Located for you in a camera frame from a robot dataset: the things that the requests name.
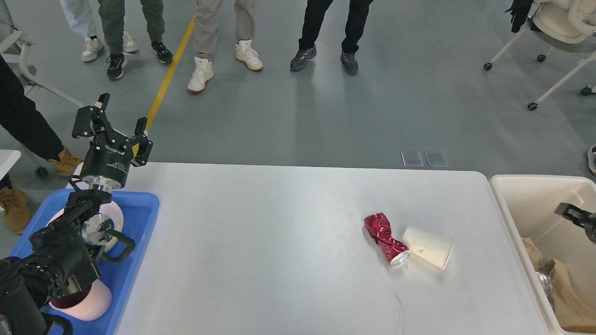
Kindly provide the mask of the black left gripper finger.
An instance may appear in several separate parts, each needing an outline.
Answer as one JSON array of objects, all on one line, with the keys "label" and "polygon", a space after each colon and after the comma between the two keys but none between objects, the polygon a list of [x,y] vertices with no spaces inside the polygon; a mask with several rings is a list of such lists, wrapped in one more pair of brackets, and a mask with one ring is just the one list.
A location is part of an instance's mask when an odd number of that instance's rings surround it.
[{"label": "black left gripper finger", "polygon": [[103,93],[93,106],[85,106],[77,110],[72,130],[73,138],[91,138],[111,131],[111,124],[105,113],[109,100],[110,94]]},{"label": "black left gripper finger", "polygon": [[129,139],[129,147],[134,148],[137,146],[136,153],[133,154],[131,164],[135,167],[145,166],[149,160],[153,142],[148,139],[146,134],[147,117],[141,117],[137,120],[137,124],[134,131],[134,136]]}]

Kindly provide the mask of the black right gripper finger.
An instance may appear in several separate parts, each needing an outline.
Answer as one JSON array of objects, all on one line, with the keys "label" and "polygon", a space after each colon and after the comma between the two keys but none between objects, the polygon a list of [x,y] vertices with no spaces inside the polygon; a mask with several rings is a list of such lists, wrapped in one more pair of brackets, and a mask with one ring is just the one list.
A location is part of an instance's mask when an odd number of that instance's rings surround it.
[{"label": "black right gripper finger", "polygon": [[582,229],[594,229],[594,213],[583,210],[570,203],[560,203],[554,210],[557,214],[571,221]]}]

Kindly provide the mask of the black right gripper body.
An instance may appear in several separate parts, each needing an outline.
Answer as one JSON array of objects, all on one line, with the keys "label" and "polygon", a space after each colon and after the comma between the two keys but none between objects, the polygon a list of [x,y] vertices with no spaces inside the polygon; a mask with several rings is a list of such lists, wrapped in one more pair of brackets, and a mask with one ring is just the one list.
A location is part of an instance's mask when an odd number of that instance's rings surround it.
[{"label": "black right gripper body", "polygon": [[588,216],[584,221],[584,231],[592,243],[596,243],[596,219]]}]

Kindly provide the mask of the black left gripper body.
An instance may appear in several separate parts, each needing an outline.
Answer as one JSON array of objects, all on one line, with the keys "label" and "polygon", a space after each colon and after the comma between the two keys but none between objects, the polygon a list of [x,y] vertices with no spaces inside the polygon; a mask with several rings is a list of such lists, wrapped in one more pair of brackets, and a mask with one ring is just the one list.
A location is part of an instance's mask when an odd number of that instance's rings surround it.
[{"label": "black left gripper body", "polygon": [[81,168],[81,180],[88,185],[121,189],[126,184],[132,159],[132,148],[125,141],[94,136]]}]

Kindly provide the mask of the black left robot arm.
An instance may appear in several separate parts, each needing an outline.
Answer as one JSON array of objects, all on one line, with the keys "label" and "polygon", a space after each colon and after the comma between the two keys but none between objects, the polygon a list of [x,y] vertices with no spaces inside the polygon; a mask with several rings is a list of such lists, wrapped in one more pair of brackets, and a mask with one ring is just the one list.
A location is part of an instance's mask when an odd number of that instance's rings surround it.
[{"label": "black left robot arm", "polygon": [[125,186],[131,166],[147,163],[153,143],[145,132],[146,117],[138,119],[133,136],[112,128],[106,116],[109,98],[101,94],[94,105],[77,110],[72,136],[89,138],[91,144],[81,173],[69,178],[73,192],[62,214],[32,233],[31,255],[1,261],[3,335],[48,335],[54,326],[72,335],[70,320],[43,312],[47,305],[84,322],[110,307],[112,294],[100,281],[99,263],[125,260],[136,244],[100,209]]}]

